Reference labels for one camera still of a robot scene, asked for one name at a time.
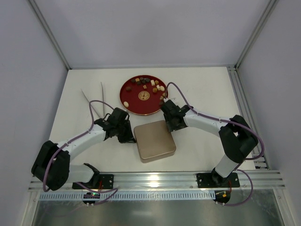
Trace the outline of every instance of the gold emblem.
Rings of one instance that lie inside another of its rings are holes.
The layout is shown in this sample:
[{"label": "gold emblem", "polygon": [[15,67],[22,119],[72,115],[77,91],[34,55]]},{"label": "gold emblem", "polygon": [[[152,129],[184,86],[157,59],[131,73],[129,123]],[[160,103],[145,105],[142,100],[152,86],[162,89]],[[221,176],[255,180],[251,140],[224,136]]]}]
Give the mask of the gold emblem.
[{"label": "gold emblem", "polygon": [[150,93],[148,91],[141,91],[138,94],[139,99],[141,100],[148,100],[150,98]]}]

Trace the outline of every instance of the black mounting bracket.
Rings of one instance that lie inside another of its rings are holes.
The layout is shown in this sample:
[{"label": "black mounting bracket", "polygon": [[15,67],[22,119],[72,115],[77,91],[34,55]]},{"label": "black mounting bracket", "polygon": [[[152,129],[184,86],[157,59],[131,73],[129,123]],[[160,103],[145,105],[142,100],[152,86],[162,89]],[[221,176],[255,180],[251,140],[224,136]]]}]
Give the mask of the black mounting bracket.
[{"label": "black mounting bracket", "polygon": [[100,180],[102,182],[102,189],[112,189],[114,185],[113,174],[100,174]]},{"label": "black mounting bracket", "polygon": [[[114,187],[114,175],[113,174],[98,174],[94,177],[93,183],[83,183],[89,189],[112,189]],[[82,190],[83,188],[76,183],[73,183],[72,189]]]},{"label": "black mounting bracket", "polygon": [[240,187],[239,179],[237,173],[230,173],[224,183],[217,185],[212,179],[212,173],[198,173],[197,174],[197,184],[198,188],[229,188],[229,181],[231,182],[231,187]]}]

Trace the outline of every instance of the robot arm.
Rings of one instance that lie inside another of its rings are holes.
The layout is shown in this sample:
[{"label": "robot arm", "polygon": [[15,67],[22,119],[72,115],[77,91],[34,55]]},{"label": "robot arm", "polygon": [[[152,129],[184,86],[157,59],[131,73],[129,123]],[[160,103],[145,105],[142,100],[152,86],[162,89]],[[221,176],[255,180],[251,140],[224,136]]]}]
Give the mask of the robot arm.
[{"label": "robot arm", "polygon": [[[70,165],[70,162],[90,146],[117,136],[120,143],[135,143],[128,113],[115,108],[112,114],[105,119],[94,121],[92,129],[64,147],[54,159],[46,180],[46,185],[53,191],[62,187],[66,182],[82,182],[88,188],[95,188],[100,182],[99,171],[90,164]],[[32,174],[43,181],[47,165],[59,147],[67,144],[69,139],[53,143],[45,142],[32,167]]]},{"label": "robot arm", "polygon": [[171,100],[167,100],[161,107],[166,120],[167,128],[170,132],[183,129],[185,127],[195,127],[218,136],[221,139],[225,155],[213,169],[211,179],[215,186],[224,184],[233,170],[244,162],[248,154],[258,144],[258,139],[250,132],[221,120],[234,121],[244,126],[248,126],[243,117],[235,115],[233,118],[219,118],[220,121],[212,120],[196,115],[185,105],[180,108]]}]

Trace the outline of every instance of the small cube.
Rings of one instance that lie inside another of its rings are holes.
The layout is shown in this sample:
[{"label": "small cube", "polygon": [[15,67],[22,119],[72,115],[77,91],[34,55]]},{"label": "small cube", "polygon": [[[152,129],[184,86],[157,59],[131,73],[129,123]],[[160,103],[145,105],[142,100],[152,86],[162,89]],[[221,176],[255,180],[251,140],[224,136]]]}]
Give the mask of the small cube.
[{"label": "small cube", "polygon": [[128,102],[127,102],[127,101],[123,102],[123,105],[124,105],[124,107],[129,107],[129,105],[128,105]]}]

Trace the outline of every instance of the red wire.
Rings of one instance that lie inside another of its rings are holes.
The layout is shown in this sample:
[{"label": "red wire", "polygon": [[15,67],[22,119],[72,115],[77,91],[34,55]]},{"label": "red wire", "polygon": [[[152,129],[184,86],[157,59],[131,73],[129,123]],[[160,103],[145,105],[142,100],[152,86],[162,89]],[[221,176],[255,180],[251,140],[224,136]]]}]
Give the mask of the red wire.
[{"label": "red wire", "polygon": [[231,181],[229,181],[229,187],[230,187],[229,193],[231,193],[231,192],[232,192],[232,184],[231,184]]},{"label": "red wire", "polygon": [[103,181],[101,180],[101,181],[99,182],[98,191],[100,191],[100,190],[102,189],[102,184],[103,184]]}]

